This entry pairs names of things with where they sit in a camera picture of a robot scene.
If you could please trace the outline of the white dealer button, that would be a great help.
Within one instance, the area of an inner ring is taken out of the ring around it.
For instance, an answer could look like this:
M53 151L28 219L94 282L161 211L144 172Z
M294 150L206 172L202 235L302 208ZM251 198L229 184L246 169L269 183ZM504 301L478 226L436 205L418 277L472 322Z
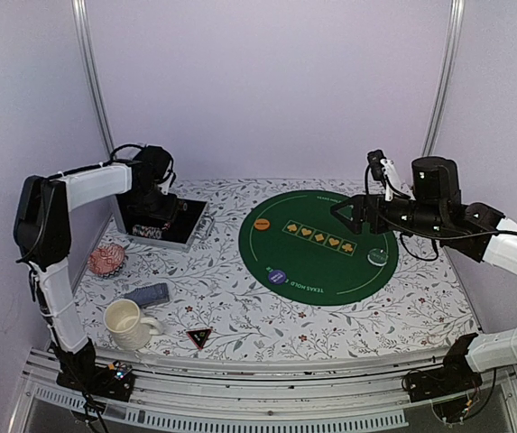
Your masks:
M384 267L389 261L389 254L382 248L373 248L367 254L367 261L373 266Z

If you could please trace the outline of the orange big blind button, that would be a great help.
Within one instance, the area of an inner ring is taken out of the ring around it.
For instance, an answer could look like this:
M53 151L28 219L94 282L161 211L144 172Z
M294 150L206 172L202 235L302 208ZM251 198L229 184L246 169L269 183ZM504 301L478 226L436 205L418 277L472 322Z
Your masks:
M253 227L258 231L265 231L271 227L271 222L267 218L257 218L254 221Z

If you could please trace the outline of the blue small blind button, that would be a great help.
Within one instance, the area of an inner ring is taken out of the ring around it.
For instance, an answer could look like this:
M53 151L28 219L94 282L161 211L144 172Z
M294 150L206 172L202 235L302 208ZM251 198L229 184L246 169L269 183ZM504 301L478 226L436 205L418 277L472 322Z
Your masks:
M287 281L287 275L282 270L272 270L268 273L268 282L272 285L282 285Z

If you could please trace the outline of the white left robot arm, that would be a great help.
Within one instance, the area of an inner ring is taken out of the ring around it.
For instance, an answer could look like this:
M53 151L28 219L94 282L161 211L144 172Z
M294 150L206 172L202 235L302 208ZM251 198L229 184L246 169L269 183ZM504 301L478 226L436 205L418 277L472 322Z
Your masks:
M18 261L28 266L32 298L54 343L67 354L76 355L90 345L69 278L72 213L113 198L127 232L134 226L163 229L178 214L179 200L170 192L176 178L172 156L156 145L136 150L129 159L111 155L105 162L24 181L14 222Z

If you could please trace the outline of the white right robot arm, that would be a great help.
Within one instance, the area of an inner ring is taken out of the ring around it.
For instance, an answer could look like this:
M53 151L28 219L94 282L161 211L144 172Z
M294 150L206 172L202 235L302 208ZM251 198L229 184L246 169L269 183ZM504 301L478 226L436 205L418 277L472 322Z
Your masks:
M454 161L437 156L414 160L410 194L397 186L392 162L382 152L370 152L367 161L366 175L380 182L385 192L358 194L330 209L353 234L361 234L368 225L375 235L397 231L420 236L517 276L517 223L484 203L464 204ZM461 336L443 364L435 381L444 393L456 392L471 372L517 364L517 327Z

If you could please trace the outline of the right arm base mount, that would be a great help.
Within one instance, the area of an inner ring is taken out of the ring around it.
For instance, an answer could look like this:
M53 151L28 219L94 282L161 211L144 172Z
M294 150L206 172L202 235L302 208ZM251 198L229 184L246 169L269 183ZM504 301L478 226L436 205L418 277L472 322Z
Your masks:
M412 369L402 377L402 388L411 402L448 397L460 392L472 392L461 399L435 403L435 416L445 424L466 419L472 409L483 380L474 372L463 355L446 355L443 364L430 370Z

